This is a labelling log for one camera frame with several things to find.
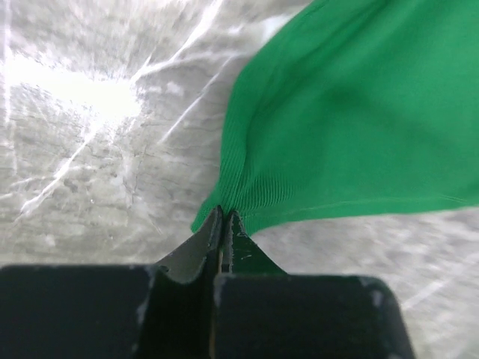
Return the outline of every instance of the white marble countertop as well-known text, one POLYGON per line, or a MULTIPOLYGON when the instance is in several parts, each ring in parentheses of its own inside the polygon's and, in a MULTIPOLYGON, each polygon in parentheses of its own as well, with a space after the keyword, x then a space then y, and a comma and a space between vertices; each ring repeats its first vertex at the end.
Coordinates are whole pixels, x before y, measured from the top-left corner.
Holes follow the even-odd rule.
MULTIPOLYGON (((307 0, 3 0, 0 265, 137 263, 187 239, 231 85, 307 0)), ((419 358, 479 358, 479 209, 254 237, 284 269, 373 274, 419 358)))

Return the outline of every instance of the gray marble vein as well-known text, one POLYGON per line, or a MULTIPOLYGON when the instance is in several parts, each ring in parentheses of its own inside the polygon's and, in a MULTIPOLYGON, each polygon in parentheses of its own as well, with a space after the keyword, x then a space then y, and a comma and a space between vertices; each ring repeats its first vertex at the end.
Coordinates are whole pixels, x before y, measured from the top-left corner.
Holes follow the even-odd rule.
MULTIPOLYGON (((3 0, 0 265, 146 263, 187 239, 231 86, 308 0, 3 0)), ((301 273, 379 276, 419 358, 479 358, 479 209, 288 224, 301 273)))

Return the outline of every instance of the marble surface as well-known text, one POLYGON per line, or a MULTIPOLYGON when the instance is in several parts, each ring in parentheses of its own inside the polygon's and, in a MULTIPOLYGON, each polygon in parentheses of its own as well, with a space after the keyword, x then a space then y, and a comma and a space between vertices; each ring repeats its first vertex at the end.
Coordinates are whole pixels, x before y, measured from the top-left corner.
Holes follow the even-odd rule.
MULTIPOLYGON (((307 0, 3 0, 0 265, 144 263, 216 181, 235 77, 307 0)), ((479 209, 309 221, 288 271, 377 275, 419 358, 479 358, 479 209)))

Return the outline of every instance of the green cloth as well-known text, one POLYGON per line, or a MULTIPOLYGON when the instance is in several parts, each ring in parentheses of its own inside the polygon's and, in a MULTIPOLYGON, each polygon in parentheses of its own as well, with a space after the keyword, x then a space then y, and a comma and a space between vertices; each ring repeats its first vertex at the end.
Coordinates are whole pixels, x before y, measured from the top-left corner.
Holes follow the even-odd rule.
POLYGON ((479 204, 479 1, 318 0, 240 73, 213 206, 287 221, 479 204))

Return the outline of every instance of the green fabric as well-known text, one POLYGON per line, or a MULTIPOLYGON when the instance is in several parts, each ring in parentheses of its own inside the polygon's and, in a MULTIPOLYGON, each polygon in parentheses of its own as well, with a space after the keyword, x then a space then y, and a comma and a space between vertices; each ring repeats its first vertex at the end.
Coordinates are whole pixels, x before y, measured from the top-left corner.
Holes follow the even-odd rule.
POLYGON ((477 205, 478 114, 478 0, 314 1, 239 75, 192 229, 477 205))

